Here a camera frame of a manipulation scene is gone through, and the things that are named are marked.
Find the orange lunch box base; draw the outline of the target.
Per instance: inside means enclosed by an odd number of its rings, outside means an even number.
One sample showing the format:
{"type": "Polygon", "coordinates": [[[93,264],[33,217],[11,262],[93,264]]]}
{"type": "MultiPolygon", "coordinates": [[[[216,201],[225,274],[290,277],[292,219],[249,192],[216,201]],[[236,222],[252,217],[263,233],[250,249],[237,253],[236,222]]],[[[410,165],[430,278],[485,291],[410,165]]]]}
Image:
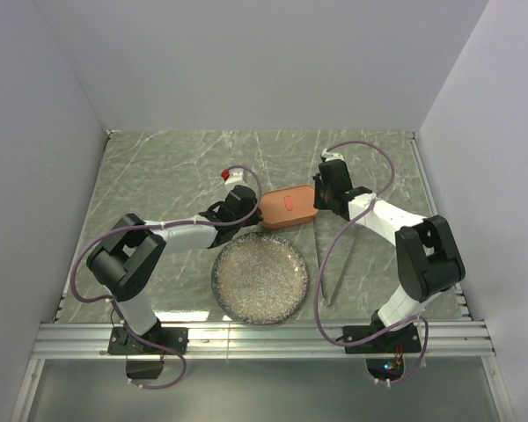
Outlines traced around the orange lunch box base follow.
{"type": "Polygon", "coordinates": [[[318,210],[314,207],[287,210],[285,208],[266,208],[262,210],[261,225],[264,229],[277,230],[312,222],[318,210]]]}

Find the orange lunch box lid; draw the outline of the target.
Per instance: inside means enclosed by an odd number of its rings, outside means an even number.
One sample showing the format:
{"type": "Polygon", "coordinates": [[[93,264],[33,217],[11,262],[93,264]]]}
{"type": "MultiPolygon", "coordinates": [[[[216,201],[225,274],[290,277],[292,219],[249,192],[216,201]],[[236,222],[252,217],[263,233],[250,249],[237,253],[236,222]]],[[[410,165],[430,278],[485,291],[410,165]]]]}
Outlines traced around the orange lunch box lid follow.
{"type": "Polygon", "coordinates": [[[264,193],[260,200],[260,211],[266,208],[287,210],[314,207],[314,187],[310,185],[292,186],[264,193]]]}

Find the metal tongs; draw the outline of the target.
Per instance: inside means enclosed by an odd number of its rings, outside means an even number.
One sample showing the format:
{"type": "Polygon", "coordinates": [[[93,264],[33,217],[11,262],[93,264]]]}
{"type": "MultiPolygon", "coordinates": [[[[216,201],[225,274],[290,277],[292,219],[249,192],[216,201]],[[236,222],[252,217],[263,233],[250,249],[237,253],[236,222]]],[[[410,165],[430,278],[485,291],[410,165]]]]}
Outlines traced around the metal tongs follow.
{"type": "MultiPolygon", "coordinates": [[[[318,267],[330,247],[335,235],[346,222],[336,215],[319,214],[313,221],[313,236],[318,267]]],[[[356,247],[357,226],[342,234],[329,255],[323,272],[320,297],[322,305],[331,308],[349,268],[351,255],[356,247]]]]}

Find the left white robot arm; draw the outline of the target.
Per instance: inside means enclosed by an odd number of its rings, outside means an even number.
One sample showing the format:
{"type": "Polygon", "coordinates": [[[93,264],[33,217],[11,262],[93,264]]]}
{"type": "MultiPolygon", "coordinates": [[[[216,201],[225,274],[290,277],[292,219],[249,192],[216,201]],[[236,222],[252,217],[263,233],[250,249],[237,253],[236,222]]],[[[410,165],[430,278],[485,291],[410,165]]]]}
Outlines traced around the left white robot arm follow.
{"type": "Polygon", "coordinates": [[[240,229],[260,222],[256,205],[253,189],[236,185],[224,200],[192,217],[189,224],[174,221],[167,227],[127,214],[114,226],[122,231],[102,239],[92,250],[86,266],[114,298],[131,330],[128,342],[139,353],[151,353],[160,341],[160,321],[144,289],[163,253],[212,249],[230,242],[240,229]]]}

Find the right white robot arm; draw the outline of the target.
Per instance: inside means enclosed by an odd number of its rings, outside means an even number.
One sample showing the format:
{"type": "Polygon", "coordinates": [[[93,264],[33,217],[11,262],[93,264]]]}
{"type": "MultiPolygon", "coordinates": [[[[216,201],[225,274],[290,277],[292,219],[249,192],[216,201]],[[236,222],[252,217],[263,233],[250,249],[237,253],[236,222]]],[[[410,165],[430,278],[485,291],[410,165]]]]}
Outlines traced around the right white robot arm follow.
{"type": "Polygon", "coordinates": [[[353,343],[360,346],[371,341],[378,350],[390,351],[401,340],[400,329],[466,276],[450,224],[441,215],[413,214],[363,186],[354,187],[340,155],[324,158],[313,180],[314,207],[330,210],[346,222],[327,249],[321,273],[340,237],[354,226],[368,229],[395,248],[399,286],[373,316],[370,335],[353,343]]]}

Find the speckled round plate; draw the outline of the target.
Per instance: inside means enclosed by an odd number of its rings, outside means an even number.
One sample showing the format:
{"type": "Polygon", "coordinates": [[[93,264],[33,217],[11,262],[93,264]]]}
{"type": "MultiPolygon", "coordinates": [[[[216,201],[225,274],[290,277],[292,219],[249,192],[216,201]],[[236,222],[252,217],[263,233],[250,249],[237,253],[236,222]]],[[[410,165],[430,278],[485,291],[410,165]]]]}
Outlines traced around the speckled round plate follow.
{"type": "Polygon", "coordinates": [[[287,239],[247,233],[219,252],[211,271],[216,302],[234,321],[279,324],[304,302],[310,276],[304,258],[287,239]]]}

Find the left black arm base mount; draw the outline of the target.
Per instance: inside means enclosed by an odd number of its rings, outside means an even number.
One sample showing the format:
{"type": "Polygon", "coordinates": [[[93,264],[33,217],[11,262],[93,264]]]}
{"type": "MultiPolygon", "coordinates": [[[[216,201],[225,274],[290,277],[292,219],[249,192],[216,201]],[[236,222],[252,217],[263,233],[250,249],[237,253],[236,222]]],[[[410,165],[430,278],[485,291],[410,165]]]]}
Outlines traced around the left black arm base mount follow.
{"type": "Polygon", "coordinates": [[[187,350],[188,328],[162,327],[156,333],[143,337],[143,340],[134,338],[124,327],[114,327],[108,342],[109,355],[153,355],[167,353],[167,349],[180,354],[187,350]]]}

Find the aluminium front rail frame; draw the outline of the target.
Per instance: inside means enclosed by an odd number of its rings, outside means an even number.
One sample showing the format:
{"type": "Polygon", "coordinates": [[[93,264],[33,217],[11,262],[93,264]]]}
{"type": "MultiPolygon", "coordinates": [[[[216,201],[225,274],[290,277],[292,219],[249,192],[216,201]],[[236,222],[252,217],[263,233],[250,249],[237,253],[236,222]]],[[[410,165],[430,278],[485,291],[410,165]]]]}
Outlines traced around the aluminium front rail frame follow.
{"type": "MultiPolygon", "coordinates": [[[[186,357],[207,359],[330,359],[344,349],[326,342],[307,322],[254,326],[233,322],[184,323],[186,357]]],[[[111,324],[42,324],[30,357],[35,360],[114,359],[108,353],[111,324]]],[[[436,321],[429,324],[426,356],[487,357],[495,349],[483,322],[436,321]]]]}

